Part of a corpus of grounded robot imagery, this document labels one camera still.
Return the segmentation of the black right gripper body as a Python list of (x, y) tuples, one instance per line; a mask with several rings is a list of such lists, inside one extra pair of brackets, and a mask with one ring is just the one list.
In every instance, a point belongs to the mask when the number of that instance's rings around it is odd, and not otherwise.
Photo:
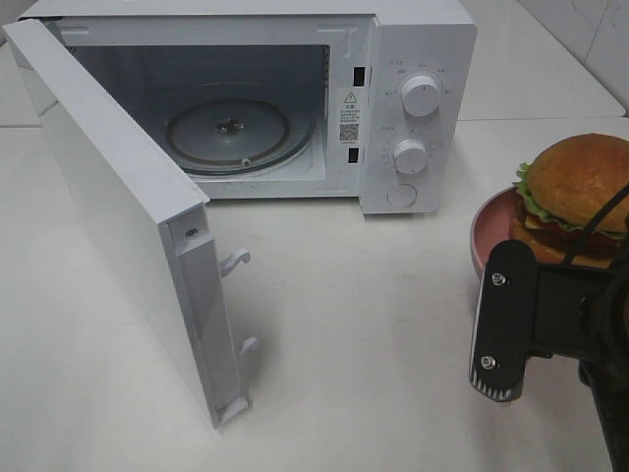
[(594, 364), (626, 364), (628, 266), (541, 265), (529, 352)]

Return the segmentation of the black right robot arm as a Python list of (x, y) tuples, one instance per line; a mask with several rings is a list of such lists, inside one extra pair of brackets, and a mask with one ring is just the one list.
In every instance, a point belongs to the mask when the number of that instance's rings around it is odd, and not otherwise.
[(628, 469), (628, 267), (541, 265), (531, 351), (579, 361), (614, 471)]

